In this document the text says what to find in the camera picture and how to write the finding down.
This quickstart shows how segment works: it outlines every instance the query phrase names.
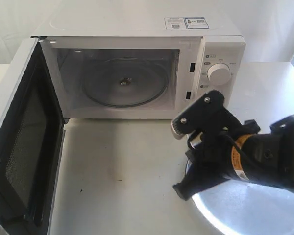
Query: mesh screen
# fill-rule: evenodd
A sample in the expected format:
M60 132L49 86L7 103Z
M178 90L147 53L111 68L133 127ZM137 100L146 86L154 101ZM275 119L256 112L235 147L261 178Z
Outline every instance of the mesh screen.
M28 206L47 125L37 87L32 89L28 104L21 116L22 122L17 130L5 176L25 206Z

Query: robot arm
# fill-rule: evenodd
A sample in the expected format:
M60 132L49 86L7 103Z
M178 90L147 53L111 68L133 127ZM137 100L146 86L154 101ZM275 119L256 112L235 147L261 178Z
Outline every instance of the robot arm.
M189 134L186 156L192 162L174 185L184 200L229 179L285 188L294 192L294 115L258 134L255 120L242 125L224 106L224 97L210 91L171 121L177 139ZM191 141L200 135L195 146Z

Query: control panel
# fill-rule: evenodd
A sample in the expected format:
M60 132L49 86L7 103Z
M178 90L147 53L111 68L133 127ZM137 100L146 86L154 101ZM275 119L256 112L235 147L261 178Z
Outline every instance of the control panel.
M236 74L238 72L245 41L243 37L203 37L201 67L198 74L197 94L199 98L210 90L218 90L225 97L225 105L230 100Z

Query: round metal plate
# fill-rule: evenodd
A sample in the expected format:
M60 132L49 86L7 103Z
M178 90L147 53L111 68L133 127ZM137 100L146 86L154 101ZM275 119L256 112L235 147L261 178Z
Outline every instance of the round metal plate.
M294 193L287 190L229 180L192 199L226 235L294 235Z
M150 61L122 58L105 61L84 76L83 90L95 102L134 107L159 97L168 85L165 69Z

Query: microwave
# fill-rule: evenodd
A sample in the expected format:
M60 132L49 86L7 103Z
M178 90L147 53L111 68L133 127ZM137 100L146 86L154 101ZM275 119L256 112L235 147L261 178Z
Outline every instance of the microwave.
M0 83L0 224L46 235L71 118L171 119L219 90L229 102L245 42L206 0L66 0Z

